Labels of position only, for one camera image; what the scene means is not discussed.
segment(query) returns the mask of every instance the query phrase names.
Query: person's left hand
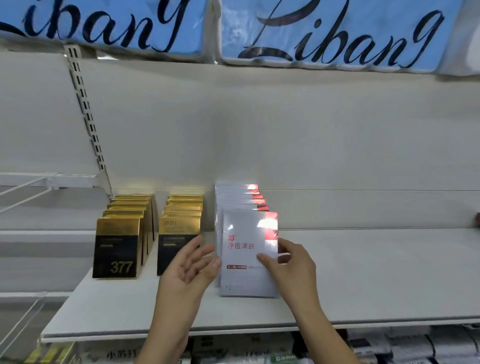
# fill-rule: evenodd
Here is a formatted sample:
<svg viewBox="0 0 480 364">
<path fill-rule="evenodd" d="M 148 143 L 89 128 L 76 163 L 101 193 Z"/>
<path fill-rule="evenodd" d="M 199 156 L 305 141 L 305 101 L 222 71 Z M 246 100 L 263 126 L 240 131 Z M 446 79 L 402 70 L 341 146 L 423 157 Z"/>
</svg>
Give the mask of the person's left hand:
<svg viewBox="0 0 480 364">
<path fill-rule="evenodd" d="M 145 343 L 145 346 L 156 346 L 155 351 L 168 351 L 159 363 L 176 362 L 185 350 L 202 296 L 220 270 L 220 258 L 205 257 L 215 247 L 199 247 L 202 241 L 201 235 L 193 238 L 160 277 L 152 325 Z"/>
</svg>

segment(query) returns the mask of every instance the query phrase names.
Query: hand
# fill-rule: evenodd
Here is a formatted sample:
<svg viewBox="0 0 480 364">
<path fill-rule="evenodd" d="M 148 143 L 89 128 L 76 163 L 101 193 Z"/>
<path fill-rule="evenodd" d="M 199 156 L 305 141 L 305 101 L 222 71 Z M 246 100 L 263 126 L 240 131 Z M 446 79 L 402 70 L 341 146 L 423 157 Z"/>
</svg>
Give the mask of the hand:
<svg viewBox="0 0 480 364">
<path fill-rule="evenodd" d="M 137 363 L 176 363 L 185 350 L 188 333 L 206 288 L 218 275 L 221 260 L 208 256 L 214 245 L 199 247 L 193 238 L 160 277 L 150 332 Z"/>
<path fill-rule="evenodd" d="M 315 262 L 305 248 L 279 238 L 278 252 L 289 254 L 280 255 L 278 261 L 266 254 L 258 254 L 257 259 L 272 275 L 293 315 L 303 315 L 321 309 Z"/>
</svg>

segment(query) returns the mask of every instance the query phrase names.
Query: plastic wrap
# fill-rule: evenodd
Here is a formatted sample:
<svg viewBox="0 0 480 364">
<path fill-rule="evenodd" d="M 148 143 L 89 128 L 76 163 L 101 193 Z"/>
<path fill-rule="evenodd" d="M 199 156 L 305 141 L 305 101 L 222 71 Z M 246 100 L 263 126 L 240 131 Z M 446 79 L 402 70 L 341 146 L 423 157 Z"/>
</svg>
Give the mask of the plastic wrap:
<svg viewBox="0 0 480 364">
<path fill-rule="evenodd" d="M 480 74 L 480 1 L 465 0 L 438 73 L 453 76 Z"/>
<path fill-rule="evenodd" d="M 430 73 L 463 0 L 223 0 L 220 58 L 238 65 Z"/>
<path fill-rule="evenodd" d="M 200 60 L 208 4 L 208 0 L 3 0 L 0 35 Z"/>
</svg>

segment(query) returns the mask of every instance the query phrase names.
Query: finger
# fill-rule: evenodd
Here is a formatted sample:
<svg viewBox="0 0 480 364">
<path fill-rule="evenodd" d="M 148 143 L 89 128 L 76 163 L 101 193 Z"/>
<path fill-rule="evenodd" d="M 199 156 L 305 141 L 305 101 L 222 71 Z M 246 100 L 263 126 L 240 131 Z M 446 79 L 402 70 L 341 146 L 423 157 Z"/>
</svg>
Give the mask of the finger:
<svg viewBox="0 0 480 364">
<path fill-rule="evenodd" d="M 279 267 L 277 259 L 273 259 L 267 254 L 257 254 L 257 259 L 262 265 L 267 268 L 274 279 L 277 278 L 277 268 Z"/>
<path fill-rule="evenodd" d="M 212 261 L 198 273 L 192 282 L 188 285 L 188 290 L 193 300 L 199 300 L 204 295 L 207 287 L 217 277 L 222 261 L 219 257 L 215 257 Z"/>
<path fill-rule="evenodd" d="M 215 245 L 213 245 L 213 244 L 209 244 L 209 245 L 205 245 L 205 246 L 202 246 L 200 248 L 197 248 L 193 252 L 193 254 L 187 258 L 187 261 L 183 265 L 183 268 L 186 271 L 189 270 L 193 263 L 198 262 L 205 255 L 210 254 L 214 250 L 215 250 Z"/>
<path fill-rule="evenodd" d="M 291 258 L 292 258 L 292 256 L 291 256 L 290 254 L 279 255 L 279 256 L 278 256 L 278 263 L 279 263 L 279 264 L 288 263 Z"/>
<path fill-rule="evenodd" d="M 290 240 L 278 238 L 278 247 L 282 250 L 283 253 L 293 254 L 296 244 L 292 243 Z"/>
<path fill-rule="evenodd" d="M 204 238 L 202 235 L 195 236 L 183 248 L 180 249 L 175 258 L 173 258 L 173 260 L 170 262 L 169 266 L 182 267 L 187 261 L 187 258 L 195 251 L 196 248 L 200 246 L 203 240 Z"/>
<path fill-rule="evenodd" d="M 189 284 L 195 278 L 195 276 L 215 258 L 215 256 L 206 256 L 205 258 L 200 259 L 198 262 L 193 263 L 191 268 L 185 272 L 185 279 L 183 281 L 186 284 Z"/>
</svg>

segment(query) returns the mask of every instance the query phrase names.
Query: shelf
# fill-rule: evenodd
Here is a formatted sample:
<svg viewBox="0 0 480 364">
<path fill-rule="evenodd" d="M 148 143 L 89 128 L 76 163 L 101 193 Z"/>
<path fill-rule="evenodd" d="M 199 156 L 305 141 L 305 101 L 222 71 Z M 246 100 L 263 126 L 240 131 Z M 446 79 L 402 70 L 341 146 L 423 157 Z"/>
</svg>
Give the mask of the shelf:
<svg viewBox="0 0 480 364">
<path fill-rule="evenodd" d="M 292 230 L 317 264 L 322 306 L 337 328 L 480 322 L 476 229 Z M 213 234 L 205 233 L 211 242 Z M 139 279 L 95 280 L 91 271 L 41 341 L 145 337 L 158 277 L 156 247 Z M 224 298 L 210 287 L 191 334 L 296 330 L 281 299 Z"/>
</svg>

